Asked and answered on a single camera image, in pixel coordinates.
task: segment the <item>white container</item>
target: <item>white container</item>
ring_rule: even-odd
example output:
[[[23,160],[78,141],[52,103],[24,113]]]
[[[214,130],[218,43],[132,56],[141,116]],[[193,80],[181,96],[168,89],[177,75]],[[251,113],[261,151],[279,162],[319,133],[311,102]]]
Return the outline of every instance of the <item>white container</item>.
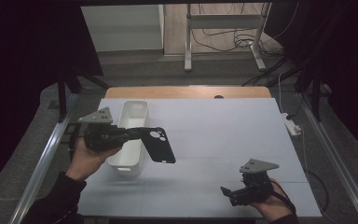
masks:
[[[147,116],[147,102],[127,101],[121,111],[119,128],[144,127]],[[108,163],[119,175],[139,175],[144,165],[145,149],[142,140],[130,140],[114,156],[107,159]]]

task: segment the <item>power strip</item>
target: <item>power strip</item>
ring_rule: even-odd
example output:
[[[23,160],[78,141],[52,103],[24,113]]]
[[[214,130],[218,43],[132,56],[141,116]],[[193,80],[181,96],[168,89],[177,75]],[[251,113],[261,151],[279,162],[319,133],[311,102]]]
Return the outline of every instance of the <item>power strip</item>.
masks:
[[[287,119],[288,114],[287,113],[281,113],[284,125],[286,125],[287,131],[292,136],[301,135],[301,128],[298,125],[295,125],[295,123],[291,119]]]

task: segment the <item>aluminum rail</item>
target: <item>aluminum rail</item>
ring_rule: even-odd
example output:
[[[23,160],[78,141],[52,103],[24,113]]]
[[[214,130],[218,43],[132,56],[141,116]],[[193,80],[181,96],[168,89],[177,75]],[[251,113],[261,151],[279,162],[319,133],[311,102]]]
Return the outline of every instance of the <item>aluminum rail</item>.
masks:
[[[25,214],[28,212],[28,209],[34,202],[34,198],[36,197],[36,194],[42,185],[43,179],[45,178],[46,172],[48,171],[48,167],[51,164],[58,144],[60,143],[62,135],[65,132],[66,126],[72,116],[77,99],[77,94],[72,93],[70,95],[67,103],[68,112],[66,113],[63,121],[56,124],[9,223],[21,223],[22,219],[25,217]]]
[[[324,126],[319,122],[313,115],[310,110],[310,101],[307,97],[301,96],[304,98],[304,110],[307,114],[307,117],[310,120],[310,123],[321,140],[324,150],[327,154],[327,157],[331,161],[336,173],[341,180],[342,185],[347,191],[348,195],[351,198],[351,201],[358,212],[358,185],[353,179],[349,169],[345,165],[344,161],[341,159],[338,151],[339,148],[336,148],[333,142],[331,141],[327,131],[324,129]]]

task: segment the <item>hand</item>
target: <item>hand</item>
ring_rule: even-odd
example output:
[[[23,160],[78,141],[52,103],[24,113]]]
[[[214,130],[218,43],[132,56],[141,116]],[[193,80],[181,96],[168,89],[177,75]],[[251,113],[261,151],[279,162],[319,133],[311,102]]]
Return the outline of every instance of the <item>hand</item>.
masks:
[[[121,147],[104,152],[94,152],[86,147],[83,138],[78,138],[75,144],[75,154],[66,175],[74,180],[83,181],[94,174],[110,156],[115,155]]]
[[[281,194],[283,197],[286,197],[280,187],[278,187],[278,182],[275,179],[271,178],[272,187],[274,191]],[[280,199],[270,195],[262,203],[251,203],[249,204],[263,216],[267,222],[273,222],[276,219],[285,217],[292,214],[292,211],[287,207],[287,205]]]

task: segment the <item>sleeve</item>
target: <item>sleeve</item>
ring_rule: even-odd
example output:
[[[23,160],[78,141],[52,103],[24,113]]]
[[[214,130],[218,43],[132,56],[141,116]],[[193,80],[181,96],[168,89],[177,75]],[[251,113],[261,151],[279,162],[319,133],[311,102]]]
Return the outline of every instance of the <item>sleeve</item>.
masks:
[[[60,172],[48,196],[34,202],[22,223],[83,223],[77,204],[85,187],[86,181],[76,181]]]
[[[270,224],[298,224],[298,218],[296,214],[287,215],[271,222]]]

